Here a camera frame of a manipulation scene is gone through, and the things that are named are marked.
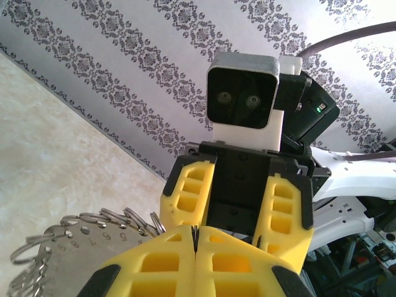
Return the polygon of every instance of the black cable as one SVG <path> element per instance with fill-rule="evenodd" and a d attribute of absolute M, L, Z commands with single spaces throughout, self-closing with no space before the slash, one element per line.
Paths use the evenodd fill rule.
<path fill-rule="evenodd" d="M 388 22 L 352 30 L 315 43 L 300 52 L 297 57 L 306 59 L 322 50 L 325 50 L 326 48 L 331 48 L 332 46 L 339 45 L 347 41 L 392 31 L 396 31 L 396 22 Z"/>

